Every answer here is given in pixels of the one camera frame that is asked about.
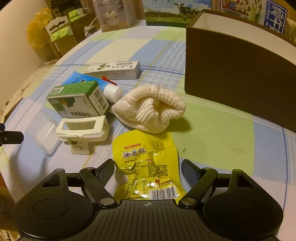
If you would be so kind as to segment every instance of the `white plastic clip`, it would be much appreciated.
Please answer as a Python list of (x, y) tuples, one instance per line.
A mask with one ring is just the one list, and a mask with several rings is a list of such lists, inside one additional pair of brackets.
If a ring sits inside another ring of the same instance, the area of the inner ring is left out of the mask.
[(89, 155), (89, 142), (105, 141), (109, 133), (106, 116), (80, 119), (63, 118), (56, 133), (62, 141), (68, 141), (73, 154)]

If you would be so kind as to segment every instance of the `barcode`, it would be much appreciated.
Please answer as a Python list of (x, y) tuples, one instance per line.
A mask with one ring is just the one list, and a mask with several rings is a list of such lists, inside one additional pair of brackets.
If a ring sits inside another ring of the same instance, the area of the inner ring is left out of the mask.
[(54, 88), (51, 92), (50, 95), (54, 95), (54, 94), (59, 94), (61, 93), (61, 91), (63, 90), (64, 87), (60, 87), (60, 88)]
[(118, 62), (116, 65), (129, 65), (129, 64), (133, 64), (133, 61)]
[(149, 196), (152, 200), (174, 199), (177, 197), (176, 187), (172, 186), (161, 190), (151, 190)]
[(100, 91), (99, 90), (96, 90), (96, 92), (94, 93), (94, 96), (96, 97), (96, 99), (100, 103), (100, 106), (104, 110), (107, 107), (107, 104), (106, 104), (104, 98), (102, 97)]

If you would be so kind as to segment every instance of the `cow picture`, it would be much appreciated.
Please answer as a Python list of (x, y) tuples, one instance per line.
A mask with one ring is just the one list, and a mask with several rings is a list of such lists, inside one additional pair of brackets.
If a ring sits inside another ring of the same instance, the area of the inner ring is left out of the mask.
[(196, 14), (198, 14), (198, 9), (191, 8), (191, 7), (185, 7), (184, 3), (175, 3), (177, 5), (180, 15), (183, 17), (183, 23), (186, 21), (186, 17), (193, 18)]
[(199, 11), (211, 9), (211, 2), (212, 0), (143, 0), (146, 23), (186, 27)]

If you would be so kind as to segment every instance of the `blue milk box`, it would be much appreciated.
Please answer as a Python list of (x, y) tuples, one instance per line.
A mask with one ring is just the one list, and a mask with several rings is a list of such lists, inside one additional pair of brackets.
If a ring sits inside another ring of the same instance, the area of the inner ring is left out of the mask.
[(288, 10), (277, 3), (267, 0), (264, 26), (280, 34), (284, 33)]

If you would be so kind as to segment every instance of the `white cardboard box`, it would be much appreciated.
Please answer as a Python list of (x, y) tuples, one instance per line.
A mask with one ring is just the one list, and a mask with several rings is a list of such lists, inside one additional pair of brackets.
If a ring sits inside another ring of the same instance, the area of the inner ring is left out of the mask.
[(136, 79), (139, 72), (140, 62), (130, 60), (91, 65), (84, 73), (100, 79), (105, 76), (110, 80), (125, 80)]
[(136, 20), (133, 0), (93, 0), (93, 3), (102, 32), (129, 28)]

